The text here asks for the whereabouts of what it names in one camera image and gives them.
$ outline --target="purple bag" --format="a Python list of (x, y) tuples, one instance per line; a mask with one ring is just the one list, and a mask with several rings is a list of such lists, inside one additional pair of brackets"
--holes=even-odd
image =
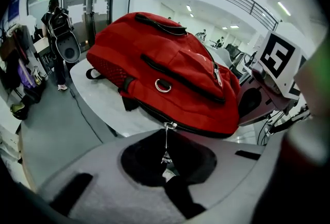
[(35, 79), (29, 74), (21, 59), (19, 59), (17, 71), (24, 87), (35, 88), (37, 86)]

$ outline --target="metal ring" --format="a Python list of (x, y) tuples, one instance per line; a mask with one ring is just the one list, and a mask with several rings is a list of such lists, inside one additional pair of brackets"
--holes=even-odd
[(171, 86), (171, 85), (170, 85), (170, 88), (169, 88), (168, 90), (162, 90), (162, 89), (159, 88), (159, 86), (158, 86), (158, 84), (157, 84), (158, 81), (160, 81), (160, 79), (157, 79), (157, 80), (155, 81), (155, 87), (157, 88), (157, 90), (158, 90), (159, 92), (162, 92), (162, 93), (168, 93), (168, 92), (170, 92), (170, 90), (172, 89), (172, 86)]

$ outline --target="red backpack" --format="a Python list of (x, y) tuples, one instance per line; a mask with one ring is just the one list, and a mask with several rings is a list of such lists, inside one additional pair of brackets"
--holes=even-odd
[(96, 35), (87, 59), (119, 87), (126, 110), (140, 106), (161, 122), (209, 137), (229, 137), (238, 127), (237, 78), (172, 20), (127, 14)]

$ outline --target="gray floor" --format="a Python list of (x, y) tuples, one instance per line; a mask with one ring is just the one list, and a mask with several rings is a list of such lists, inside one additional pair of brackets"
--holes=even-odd
[[(101, 141), (115, 139), (73, 83), (67, 85), (70, 89), (59, 92), (48, 80), (41, 101), (31, 106), (27, 120), (22, 122), (24, 162), (36, 188), (61, 167), (102, 144)], [(95, 132), (81, 114), (73, 95)]]

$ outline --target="cable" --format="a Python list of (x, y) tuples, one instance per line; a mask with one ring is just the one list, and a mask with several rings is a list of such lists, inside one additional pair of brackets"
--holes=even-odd
[(81, 115), (83, 116), (83, 118), (85, 119), (85, 121), (87, 122), (87, 124), (89, 125), (89, 127), (91, 128), (91, 130), (94, 132), (95, 136), (98, 138), (98, 140), (103, 144), (103, 141), (100, 139), (100, 137), (98, 136), (98, 134), (95, 132), (95, 130), (93, 129), (92, 125), (88, 122), (87, 118), (85, 117), (83, 111), (81, 110), (78, 100), (76, 98), (76, 95), (74, 94), (74, 92), (72, 91), (71, 87), (68, 85), (68, 88), (70, 89), (70, 94), (73, 97), (73, 99), (76, 101), (77, 106), (80, 110)]
[(259, 132), (259, 135), (258, 135), (257, 145), (259, 145), (259, 137), (260, 137), (260, 134), (261, 134), (263, 128), (266, 126), (266, 124), (268, 123), (268, 121), (269, 121), (271, 118), (275, 117), (275, 116), (276, 116), (278, 113), (280, 113), (280, 112), (281, 112), (281, 111), (279, 110), (276, 114), (274, 114), (274, 115), (272, 115), (271, 117), (269, 117), (269, 119), (264, 123), (264, 125), (262, 126), (262, 128), (261, 128), (261, 130), (260, 130), (260, 132)]
[[(283, 117), (284, 116), (284, 114), (285, 113), (282, 113), (279, 117), (278, 117), (278, 119), (276, 119), (276, 121), (272, 124), (272, 126), (270, 127), (270, 129), (272, 129), (274, 126), (275, 126), (275, 124), (277, 123), (277, 121), (279, 120), (279, 119), (281, 119), (281, 117)], [(265, 133), (265, 135), (263, 136), (263, 138), (262, 138), (262, 140), (261, 140), (261, 145), (262, 145), (262, 141), (264, 140), (264, 142), (266, 142), (266, 133)]]

